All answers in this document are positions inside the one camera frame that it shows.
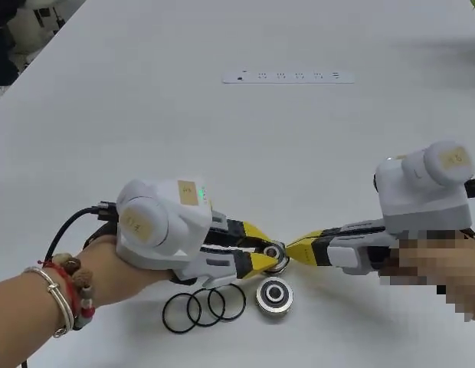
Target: bracelet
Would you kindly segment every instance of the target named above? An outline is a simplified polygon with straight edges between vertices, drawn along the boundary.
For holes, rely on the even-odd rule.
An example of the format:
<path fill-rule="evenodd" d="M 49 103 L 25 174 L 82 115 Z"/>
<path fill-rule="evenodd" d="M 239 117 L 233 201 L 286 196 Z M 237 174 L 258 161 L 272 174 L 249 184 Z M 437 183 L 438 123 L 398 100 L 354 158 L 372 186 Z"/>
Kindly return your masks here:
<path fill-rule="evenodd" d="M 47 291 L 50 295 L 55 299 L 57 305 L 61 309 L 62 316 L 64 317 L 65 326 L 59 328 L 54 333 L 54 337 L 62 337 L 63 335 L 67 334 L 69 331 L 73 330 L 74 328 L 74 315 L 73 311 L 70 308 L 69 303 L 66 301 L 66 298 L 62 295 L 61 291 L 59 290 L 59 284 L 54 282 L 52 278 L 41 268 L 38 267 L 29 267 L 26 268 L 24 273 L 34 273 L 40 275 L 46 282 L 48 283 Z"/>
<path fill-rule="evenodd" d="M 53 262 L 38 261 L 38 264 L 43 265 L 43 268 L 53 268 L 64 279 L 64 281 L 66 281 L 67 293 L 71 300 L 70 308 L 74 314 L 77 313 L 79 311 L 79 295 L 74 288 L 70 275 L 60 265 Z"/>
<path fill-rule="evenodd" d="M 61 253 L 52 257 L 51 262 L 44 264 L 51 267 L 66 280 L 68 290 L 73 292 L 72 297 L 75 311 L 79 312 L 74 318 L 73 330 L 79 331 L 93 320 L 95 308 L 93 305 L 93 273 L 81 266 L 78 258 L 68 253 Z"/>

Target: label sticker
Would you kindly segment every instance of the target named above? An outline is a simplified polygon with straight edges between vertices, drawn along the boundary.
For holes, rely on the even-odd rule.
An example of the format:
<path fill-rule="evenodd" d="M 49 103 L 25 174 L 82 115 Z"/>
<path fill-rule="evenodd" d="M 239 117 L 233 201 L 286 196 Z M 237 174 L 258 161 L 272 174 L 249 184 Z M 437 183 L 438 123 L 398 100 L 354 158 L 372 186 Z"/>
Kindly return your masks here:
<path fill-rule="evenodd" d="M 445 170 L 452 169 L 457 166 L 470 165 L 470 158 L 464 147 L 459 146 L 448 151 L 444 151 L 438 155 L 442 167 Z"/>
<path fill-rule="evenodd" d="M 194 182 L 178 181 L 179 201 L 182 205 L 198 205 L 197 187 Z"/>
<path fill-rule="evenodd" d="M 152 235 L 152 223 L 147 218 L 131 208 L 123 211 L 120 224 L 141 242 L 147 242 Z"/>

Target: white power strip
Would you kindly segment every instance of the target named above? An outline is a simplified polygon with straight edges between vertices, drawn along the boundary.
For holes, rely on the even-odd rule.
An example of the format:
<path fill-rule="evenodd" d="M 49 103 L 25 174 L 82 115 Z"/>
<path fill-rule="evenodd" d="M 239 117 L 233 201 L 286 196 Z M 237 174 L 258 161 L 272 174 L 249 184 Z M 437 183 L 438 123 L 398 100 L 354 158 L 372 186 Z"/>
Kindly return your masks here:
<path fill-rule="evenodd" d="M 345 72 L 253 72 L 227 73 L 222 78 L 225 84 L 351 84 L 353 75 Z"/>

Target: blurred hand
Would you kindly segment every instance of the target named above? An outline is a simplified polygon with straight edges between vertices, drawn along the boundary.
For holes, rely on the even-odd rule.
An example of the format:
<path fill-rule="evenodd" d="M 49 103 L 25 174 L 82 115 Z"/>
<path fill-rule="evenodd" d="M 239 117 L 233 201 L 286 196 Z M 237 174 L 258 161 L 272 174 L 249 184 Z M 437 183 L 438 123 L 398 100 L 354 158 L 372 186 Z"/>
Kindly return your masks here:
<path fill-rule="evenodd" d="M 97 307 L 124 301 L 157 281 L 168 280 L 170 271 L 141 270 L 116 255 L 116 237 L 95 239 L 77 257 L 93 272 L 94 302 Z"/>
<path fill-rule="evenodd" d="M 390 276 L 393 284 L 445 285 L 447 303 L 475 320 L 475 238 L 463 232 L 438 234 L 443 236 L 400 240 L 379 274 Z"/>

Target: rubber o-ring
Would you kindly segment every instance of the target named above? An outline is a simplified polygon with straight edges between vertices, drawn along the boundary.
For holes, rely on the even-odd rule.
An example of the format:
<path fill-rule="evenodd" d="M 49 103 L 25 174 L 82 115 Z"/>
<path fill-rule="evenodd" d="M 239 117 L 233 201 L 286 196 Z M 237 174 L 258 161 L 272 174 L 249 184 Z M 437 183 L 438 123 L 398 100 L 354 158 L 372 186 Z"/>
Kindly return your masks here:
<path fill-rule="evenodd" d="M 196 298 L 196 296 L 198 294 L 200 294 L 201 292 L 203 291 L 209 291 L 209 293 L 211 292 L 211 290 L 208 290 L 208 289 L 205 289 L 205 288 L 202 288 L 202 289 L 198 289 L 195 293 L 193 293 L 193 297 Z M 215 324 L 219 323 L 221 320 L 222 320 L 222 317 L 224 316 L 224 313 L 225 313 L 225 299 L 224 299 L 224 295 L 222 295 L 221 293 L 219 293 L 218 291 L 215 291 L 215 293 L 217 293 L 217 295 L 221 298 L 222 300 L 222 312 L 221 312 L 221 315 L 220 316 L 215 316 L 215 320 L 209 324 L 201 324 L 198 320 L 200 319 L 200 316 L 198 317 L 197 320 L 194 320 L 193 317 L 192 317 L 192 314 L 190 313 L 190 303 L 192 302 L 192 299 L 189 298 L 188 299 L 188 302 L 186 303 L 186 315 L 188 316 L 189 320 L 191 322 L 193 322 L 196 326 L 199 326 L 199 327 L 212 327 L 214 326 Z M 207 298 L 207 305 L 208 305 L 208 309 L 210 310 L 210 299 Z"/>
<path fill-rule="evenodd" d="M 200 317 L 201 317 L 201 304 L 200 302 L 198 301 L 198 299 L 196 297 L 194 297 L 193 295 L 191 295 L 190 293 L 179 293 L 179 294 L 176 294 L 176 295 L 173 295 L 172 297 L 169 298 L 168 301 L 166 301 L 166 303 L 164 304 L 164 308 L 162 309 L 162 324 L 164 324 L 164 327 L 166 327 L 166 329 L 170 332 L 173 332 L 174 334 L 177 334 L 177 335 L 183 335 L 183 334 L 186 334 L 187 332 L 189 332 L 190 330 L 192 330 L 193 328 L 195 328 L 195 326 L 197 325 L 193 320 L 192 320 L 192 323 L 193 325 L 191 325 L 189 328 L 187 328 L 186 330 L 175 330 L 173 328 L 171 328 L 169 325 L 168 325 L 168 322 L 166 321 L 166 311 L 168 310 L 168 306 L 169 304 L 175 300 L 177 297 L 184 297 L 184 296 L 189 296 L 190 298 L 188 299 L 189 301 L 191 299 L 195 299 L 195 301 L 197 302 L 197 305 L 198 305 L 198 317 L 197 317 L 197 322 L 200 321 Z"/>
<path fill-rule="evenodd" d="M 241 308 L 241 310 L 239 311 L 238 314 L 236 314 L 233 317 L 224 317 L 224 316 L 221 317 L 221 320 L 223 320 L 224 322 L 232 322 L 233 320 L 237 320 L 244 313 L 244 310 L 246 309 L 246 294 L 244 293 L 243 289 L 241 289 L 240 287 L 238 287 L 235 284 L 229 284 L 229 285 L 224 285 L 224 286 L 232 286 L 232 287 L 238 289 L 239 292 L 241 293 L 241 296 L 243 297 L 243 307 Z M 215 313 L 215 311 L 212 308 L 211 303 L 210 303 L 210 298 L 212 296 L 212 293 L 214 293 L 214 292 L 217 292 L 217 290 L 212 289 L 208 293 L 207 304 L 208 304 L 208 309 L 210 310 L 210 313 L 212 313 L 214 315 L 214 317 L 218 318 L 218 314 Z"/>

